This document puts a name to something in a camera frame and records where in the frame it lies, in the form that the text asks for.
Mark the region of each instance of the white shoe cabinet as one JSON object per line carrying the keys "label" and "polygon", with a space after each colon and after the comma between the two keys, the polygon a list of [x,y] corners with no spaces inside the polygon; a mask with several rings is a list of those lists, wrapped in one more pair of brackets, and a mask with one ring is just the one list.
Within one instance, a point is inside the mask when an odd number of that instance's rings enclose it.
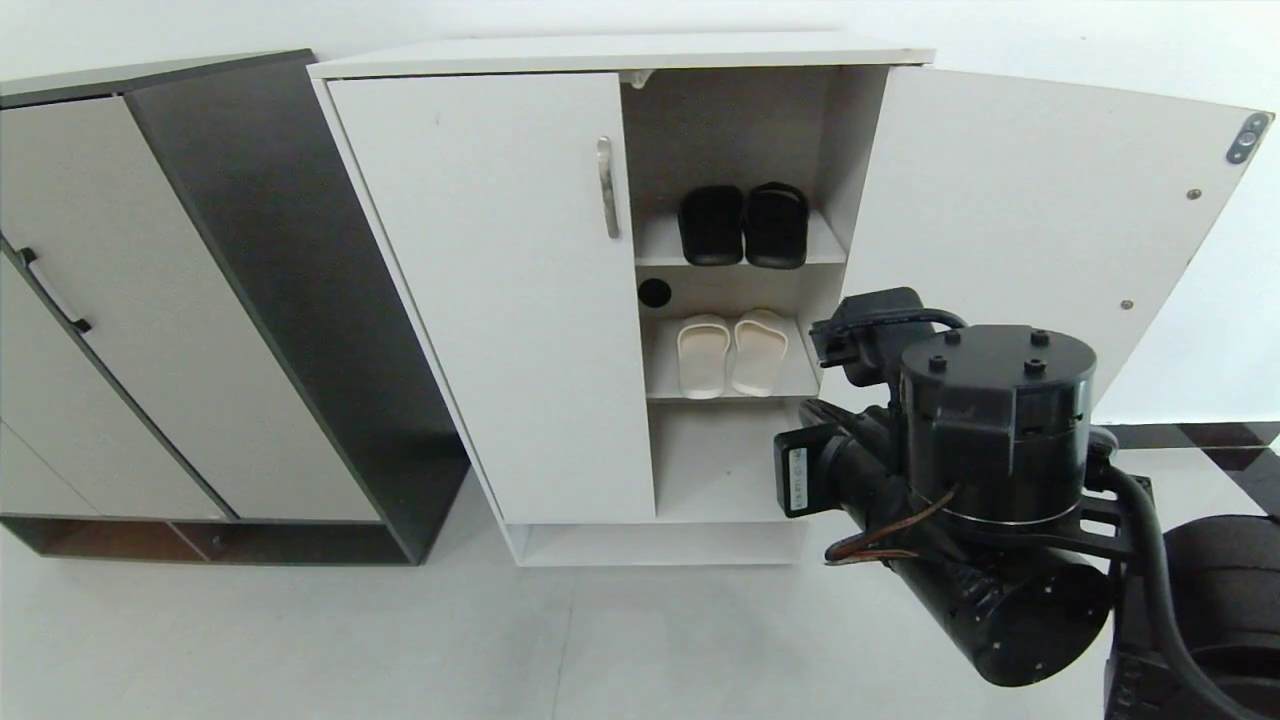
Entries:
{"label": "white shoe cabinet", "polygon": [[[1089,342],[1115,378],[1270,115],[932,69],[845,33],[426,42],[311,67],[383,256],[524,565],[765,564],[795,404],[870,395],[808,327],[909,284],[970,322]],[[808,264],[690,266],[687,191],[781,181],[810,199]],[[669,284],[660,307],[637,301]],[[769,398],[680,395],[680,320],[795,323]]]}

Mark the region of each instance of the black cylinder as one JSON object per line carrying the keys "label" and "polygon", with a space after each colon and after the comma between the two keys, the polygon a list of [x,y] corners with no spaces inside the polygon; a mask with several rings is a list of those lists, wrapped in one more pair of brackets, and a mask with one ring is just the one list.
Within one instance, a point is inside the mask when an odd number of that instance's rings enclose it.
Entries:
{"label": "black cylinder", "polygon": [[[868,533],[914,512],[905,480],[884,473],[887,447],[868,432],[874,424],[863,416],[854,428],[859,439],[832,441],[842,446],[824,469],[845,511]],[[1093,643],[1111,611],[1107,577],[1073,552],[978,546],[956,539],[937,516],[895,534],[893,546],[920,553],[888,566],[996,685],[1059,673]]]}
{"label": "black cylinder", "polygon": [[901,402],[913,491],[928,503],[959,488],[946,512],[988,529],[1070,512],[1084,486],[1096,363],[1084,342],[1025,325],[909,346]]}

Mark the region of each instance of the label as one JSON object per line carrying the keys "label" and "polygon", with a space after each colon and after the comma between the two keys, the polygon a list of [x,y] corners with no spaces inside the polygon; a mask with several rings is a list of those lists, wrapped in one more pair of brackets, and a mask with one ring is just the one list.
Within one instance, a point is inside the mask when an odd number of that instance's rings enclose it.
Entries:
{"label": "label", "polygon": [[791,511],[809,509],[809,448],[797,447],[787,454],[791,465]]}

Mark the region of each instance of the white floor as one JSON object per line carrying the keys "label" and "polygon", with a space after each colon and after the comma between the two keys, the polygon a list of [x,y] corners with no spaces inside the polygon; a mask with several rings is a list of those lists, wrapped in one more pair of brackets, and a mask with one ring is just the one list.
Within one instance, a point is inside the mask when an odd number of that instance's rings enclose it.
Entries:
{"label": "white floor", "polygon": [[[1257,507],[1198,450],[1137,450],[1166,525]],[[41,560],[4,533],[0,716],[614,720],[1101,717],[1110,626],[986,685],[892,573],[517,570],[468,484],[416,569]]]}

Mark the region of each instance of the metal door handle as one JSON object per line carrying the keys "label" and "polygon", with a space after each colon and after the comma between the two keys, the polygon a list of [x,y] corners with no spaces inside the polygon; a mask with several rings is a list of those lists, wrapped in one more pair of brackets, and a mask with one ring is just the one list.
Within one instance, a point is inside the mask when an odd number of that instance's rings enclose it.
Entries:
{"label": "metal door handle", "polygon": [[595,141],[595,161],[600,170],[600,196],[604,197],[604,227],[609,237],[617,240],[622,231],[618,229],[618,201],[613,192],[613,143],[608,137]]}
{"label": "metal door handle", "polygon": [[42,293],[45,299],[49,300],[49,302],[56,307],[59,313],[61,313],[63,319],[76,328],[79,334],[84,334],[93,329],[93,325],[88,324],[88,320],[73,311],[70,305],[68,305],[61,296],[54,291],[54,287],[49,284],[49,278],[46,278],[45,273],[36,266],[36,260],[40,260],[40,255],[36,255],[35,250],[23,247],[18,251],[18,259],[22,260],[22,265],[27,268],[27,272],[31,273],[31,277],[36,281],[37,292]]}

